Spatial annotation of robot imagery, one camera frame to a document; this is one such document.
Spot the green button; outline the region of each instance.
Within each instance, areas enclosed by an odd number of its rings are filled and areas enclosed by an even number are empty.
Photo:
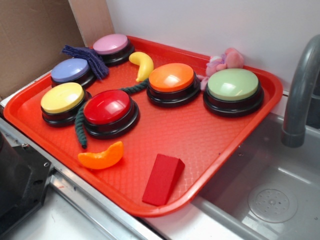
[[[258,89],[257,76],[242,68],[229,68],[213,74],[208,81],[209,93],[220,100],[239,101],[251,97]]]

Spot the sink drain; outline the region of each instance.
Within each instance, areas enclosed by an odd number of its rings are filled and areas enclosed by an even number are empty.
[[[291,219],[298,209],[296,196],[273,183],[255,187],[248,196],[248,204],[254,215],[269,223],[283,223]]]

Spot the cardboard box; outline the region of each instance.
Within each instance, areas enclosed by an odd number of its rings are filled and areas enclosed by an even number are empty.
[[[2,0],[0,101],[69,58],[65,45],[91,46],[113,32],[105,0]]]

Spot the button top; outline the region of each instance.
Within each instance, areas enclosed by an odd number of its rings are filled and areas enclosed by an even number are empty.
[[[121,119],[130,107],[128,94],[121,90],[108,90],[92,97],[85,105],[83,114],[89,123],[105,125]]]
[[[77,79],[88,70],[89,64],[87,60],[71,58],[56,65],[51,71],[51,77],[58,83],[65,83]]]
[[[183,63],[169,63],[153,70],[150,86],[159,92],[171,93],[188,87],[194,80],[194,70]]]
[[[50,89],[41,99],[41,107],[48,114],[60,114],[75,107],[85,96],[82,86],[67,82]]]
[[[229,68],[213,74],[208,80],[210,94],[224,101],[240,101],[258,89],[258,77],[242,68]]]
[[[93,49],[100,55],[113,54],[128,44],[128,38],[123,34],[110,34],[101,37],[93,44]]]

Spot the plastic tray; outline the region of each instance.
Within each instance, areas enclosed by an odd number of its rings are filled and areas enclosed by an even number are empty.
[[[149,54],[154,67],[167,63],[185,63],[204,75],[209,56],[129,37],[136,51]],[[111,140],[87,135],[88,148],[78,143],[74,126],[52,128],[42,119],[40,101],[51,89],[50,74],[30,85],[4,109],[5,118],[29,138],[56,157],[81,178],[114,201],[128,213],[139,217],[162,216],[189,203],[228,157],[267,116],[281,99],[283,87],[272,74],[244,67],[254,72],[264,89],[263,105],[257,112],[237,118],[220,117],[204,107],[203,95],[178,108],[161,108],[148,101],[146,91],[134,94],[141,118],[129,133]],[[110,67],[109,75],[87,90],[93,96],[110,89],[136,84],[139,66],[126,62]],[[124,144],[124,156],[116,165],[103,170],[81,166],[80,152],[102,152],[116,141]],[[142,202],[157,154],[180,158],[185,169],[166,205]]]

